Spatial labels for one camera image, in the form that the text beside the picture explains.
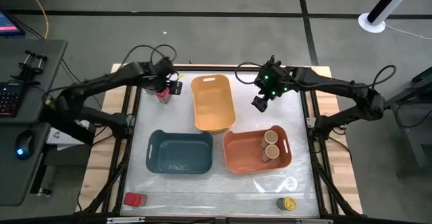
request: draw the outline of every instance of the cable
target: cable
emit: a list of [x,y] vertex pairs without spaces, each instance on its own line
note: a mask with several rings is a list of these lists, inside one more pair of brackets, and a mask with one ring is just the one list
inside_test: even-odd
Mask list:
[[13,18],[13,20],[15,20],[15,22],[19,23],[25,30],[27,30],[30,33],[32,33],[35,37],[37,37],[39,39],[44,39],[41,34],[39,34],[38,32],[36,32],[33,28],[29,27],[27,24],[23,23],[21,20],[19,20],[13,14],[9,14],[9,15]]
[[330,137],[330,136],[329,136],[329,139],[330,139],[330,140],[333,140],[334,142],[336,142],[336,143],[338,143],[339,145],[343,146],[343,147],[346,149],[346,151],[348,151],[348,154],[350,154],[350,160],[351,160],[351,163],[352,163],[351,150],[348,149],[348,147],[347,147],[346,145],[342,144],[342,142],[340,142],[339,140],[336,140],[335,138],[332,138],[332,137]]
[[78,78],[75,76],[75,74],[72,72],[72,70],[70,70],[70,68],[69,68],[68,64],[66,63],[66,61],[65,61],[64,59],[61,59],[61,61],[65,64],[65,66],[66,66],[67,70],[69,71],[69,73],[71,73],[71,75],[72,75],[72,76],[73,76],[77,81],[81,82],[80,79],[78,79]]
[[95,136],[95,138],[96,138],[96,137],[98,137],[99,135],[101,135],[101,134],[102,134],[102,132],[103,132],[104,130],[106,130],[106,129],[107,129],[107,127],[108,127],[108,126],[104,126],[104,127],[103,127],[103,129],[102,129],[102,130],[101,130],[101,131],[100,131],[100,132],[99,132],[98,134],[95,134],[95,135],[94,135],[94,136]]
[[408,104],[410,101],[405,101],[405,102],[403,102],[403,103],[401,103],[400,105],[399,105],[399,107],[398,107],[398,109],[396,109],[396,116],[395,116],[395,118],[396,118],[396,123],[398,124],[398,126],[400,126],[400,127],[403,127],[403,128],[413,128],[413,127],[416,127],[416,126],[419,126],[420,124],[422,124],[425,120],[426,120],[426,118],[432,113],[432,110],[430,110],[419,122],[417,122],[417,123],[415,123],[415,124],[412,124],[412,125],[403,125],[401,122],[400,122],[400,119],[399,119],[399,109],[402,107],[402,105],[405,105],[405,104]]
[[151,51],[151,54],[150,54],[150,61],[153,61],[153,54],[155,53],[155,51],[156,51],[157,49],[159,49],[159,48],[161,48],[161,47],[168,47],[168,48],[170,48],[172,51],[174,51],[174,57],[173,57],[173,59],[172,59],[171,61],[175,61],[175,60],[176,60],[176,58],[177,58],[177,51],[176,51],[176,49],[175,49],[174,47],[172,47],[171,45],[157,45],[157,46],[155,47],[155,50]]
[[432,40],[432,38],[427,38],[427,37],[425,37],[425,36],[421,36],[421,35],[413,34],[413,33],[410,33],[410,32],[406,32],[406,31],[403,31],[403,30],[400,30],[400,29],[394,28],[394,27],[392,27],[392,26],[389,26],[389,25],[387,25],[387,24],[386,24],[385,26],[388,27],[388,28],[390,28],[390,29],[393,29],[393,30],[395,30],[395,31],[402,32],[402,33],[404,33],[404,34],[408,34],[408,35],[411,35],[411,36],[415,36],[415,37],[417,37],[417,38],[422,38],[422,39],[426,39],[426,40]]
[[62,68],[65,70],[67,76],[69,76],[69,78],[70,78],[70,80],[72,81],[72,83],[74,83],[74,79],[73,79],[72,76],[69,74],[69,72],[66,70],[65,66],[64,66],[62,63],[60,63],[60,65],[61,65]]
[[47,17],[47,15],[46,15],[45,10],[43,9],[41,3],[39,2],[39,0],[35,0],[35,1],[36,1],[36,3],[38,3],[40,9],[42,10],[43,16],[44,16],[44,18],[45,18],[45,23],[46,23],[47,27],[46,27],[46,29],[45,29],[45,36],[44,36],[43,38],[44,38],[44,39],[47,39],[47,38],[48,38],[48,31],[49,31],[48,17]]
[[[391,72],[391,74],[390,74],[388,77],[386,77],[386,78],[380,80],[379,82],[377,82],[378,77],[381,75],[381,73],[383,73],[383,72],[384,72],[386,69],[388,69],[388,68],[393,68],[393,71]],[[396,74],[396,71],[397,71],[397,67],[396,67],[395,65],[387,65],[387,66],[383,67],[383,69],[381,69],[381,70],[377,73],[377,75],[376,75],[375,78],[373,79],[372,84],[369,84],[369,85],[366,85],[366,86],[356,86],[355,88],[368,88],[368,87],[375,88],[376,85],[381,84],[381,83],[383,83],[383,82],[386,82],[386,81],[388,81],[390,78],[392,78],[392,77]]]
[[340,133],[340,132],[335,131],[335,129],[336,129],[336,128],[333,128],[331,131],[332,131],[332,132],[335,132],[335,134],[338,134],[338,135],[340,135],[340,136],[345,136],[345,135],[346,135],[346,130],[343,130],[343,129],[341,129],[341,128],[338,128],[339,130],[342,131],[342,133]]
[[238,77],[237,71],[238,71],[238,68],[242,67],[242,65],[255,65],[255,66],[258,66],[258,67],[262,67],[262,65],[259,65],[259,64],[257,64],[257,63],[253,63],[253,62],[243,62],[243,63],[241,63],[240,65],[237,65],[237,67],[236,67],[235,70],[234,70],[234,75],[236,76],[236,78],[237,78],[237,80],[238,80],[239,82],[241,82],[241,83],[243,83],[243,84],[246,84],[246,85],[254,84],[254,82],[245,82],[245,81],[241,80],[241,79]]
[[[65,69],[64,66],[63,66],[63,69],[65,69],[66,73],[68,74],[68,71],[69,71],[69,73],[71,73],[71,75],[72,75],[72,76],[73,76],[77,81],[81,82],[81,80],[78,79],[78,77],[76,77],[75,74],[72,72],[72,70],[69,68],[69,66],[68,66],[68,64],[66,63],[66,61],[65,61],[64,59],[61,59],[61,61],[64,63],[64,65],[65,65],[66,68],[67,68],[67,71],[66,71],[66,69]],[[96,98],[95,95],[92,95],[92,97],[95,99],[97,105],[102,109],[102,104],[101,104],[101,102],[99,102],[99,100],[97,100],[97,98]]]
[[136,46],[133,47],[131,50],[129,50],[129,52],[126,54],[126,56],[124,57],[123,61],[122,61],[121,64],[120,64],[119,68],[114,72],[113,77],[114,77],[114,76],[119,72],[120,68],[122,68],[123,65],[126,63],[126,61],[128,60],[130,54],[131,54],[132,52],[134,52],[135,49],[137,49],[137,48],[143,48],[143,47],[144,47],[144,48],[150,48],[150,49],[152,49],[153,51],[156,51],[158,54],[160,54],[160,56],[162,56],[162,58],[165,58],[165,57],[166,57],[166,56],[164,56],[164,54],[162,54],[160,51],[158,51],[157,49],[153,48],[153,47],[150,46],[150,45],[136,45]]
[[78,195],[76,196],[76,204],[78,205],[78,208],[80,209],[80,212],[82,212],[82,206],[80,204],[80,195],[81,195],[81,190],[78,191]]
[[93,147],[93,146],[96,146],[98,143],[101,143],[101,142],[104,141],[104,140],[108,140],[108,139],[110,139],[111,137],[113,137],[113,134],[111,134],[111,135],[109,135],[109,136],[107,136],[107,137],[105,137],[105,138],[103,138],[103,139],[100,139],[100,140],[96,141],[95,143],[93,143],[92,147]]
[[43,95],[42,95],[42,102],[45,103],[45,100],[47,99],[47,95],[50,94],[51,92],[55,92],[58,90],[63,90],[66,88],[72,88],[73,86],[60,86],[58,88],[54,88],[54,89],[50,89],[48,91],[46,91]]

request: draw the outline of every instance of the teal bin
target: teal bin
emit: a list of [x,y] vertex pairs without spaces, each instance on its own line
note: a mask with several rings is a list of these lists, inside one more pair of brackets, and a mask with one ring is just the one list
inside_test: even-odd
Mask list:
[[213,163],[213,137],[156,130],[147,146],[146,166],[153,173],[205,173]]

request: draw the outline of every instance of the keyboard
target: keyboard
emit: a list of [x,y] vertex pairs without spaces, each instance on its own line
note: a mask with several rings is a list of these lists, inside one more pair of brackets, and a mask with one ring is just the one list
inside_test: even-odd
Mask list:
[[24,87],[18,83],[0,82],[0,117],[15,117],[20,108]]

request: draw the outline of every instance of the computer mouse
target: computer mouse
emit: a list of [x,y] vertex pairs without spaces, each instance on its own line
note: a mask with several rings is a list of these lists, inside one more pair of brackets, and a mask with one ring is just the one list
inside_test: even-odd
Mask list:
[[19,160],[27,160],[33,155],[34,132],[21,132],[15,141],[15,155]]

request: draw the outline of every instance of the table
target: table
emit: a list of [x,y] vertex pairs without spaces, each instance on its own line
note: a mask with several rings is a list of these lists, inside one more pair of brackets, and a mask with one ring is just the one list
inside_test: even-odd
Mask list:
[[[0,39],[0,81],[11,80],[9,75],[19,74],[18,63],[26,58],[25,50],[41,53],[48,57],[44,65],[44,73],[35,77],[40,82],[41,90],[49,90],[54,81],[61,58],[67,43],[62,40],[23,40]],[[31,66],[36,67],[34,60]],[[39,157],[49,133],[49,124],[33,124],[39,117],[42,108],[41,90],[29,88],[24,95],[22,105],[15,118],[0,118],[0,206],[16,206],[24,201],[28,187],[32,181],[34,171],[38,166]],[[21,132],[30,128],[35,133],[34,153],[21,161],[15,155],[15,140]]]
[[[193,70],[194,66],[197,65],[187,65]],[[119,67],[119,64],[114,64],[112,71],[114,72]],[[322,76],[331,77],[331,72],[329,67],[313,67],[313,69]],[[122,108],[122,98],[125,94],[125,87],[116,88],[110,90],[105,95],[105,100],[103,103],[103,111],[108,113],[115,113],[121,111]],[[338,102],[335,95],[327,94],[324,92],[317,92],[317,98],[319,102],[319,109],[322,115],[333,115],[339,111]],[[129,112],[132,110],[132,102],[130,100]],[[94,140],[99,140],[110,135],[109,130],[105,130],[98,138]],[[346,145],[346,139],[344,136],[339,136],[332,133],[331,136],[336,140],[339,140]],[[109,175],[109,166],[111,163],[111,157],[113,155],[114,139],[108,139],[104,142],[93,147],[90,158],[88,161],[88,166],[86,174],[84,176],[84,181],[82,184],[82,189],[80,193],[80,203],[83,208],[87,207],[93,198],[99,193],[101,188],[104,186],[106,179]],[[331,173],[333,177],[333,182],[335,186],[342,193],[344,198],[351,204],[354,210],[362,212],[360,199],[358,197],[358,191],[356,187],[356,181],[354,177],[354,172],[352,170],[352,164],[350,162],[350,156],[337,143],[332,141],[327,141],[327,150],[329,156],[329,163],[331,167]],[[124,152],[125,144],[121,144],[119,158],[122,157]],[[325,199],[326,209],[330,210],[329,193],[325,184],[323,186],[323,195]],[[109,210],[114,207],[115,199],[117,197],[118,181],[113,187],[111,193]]]

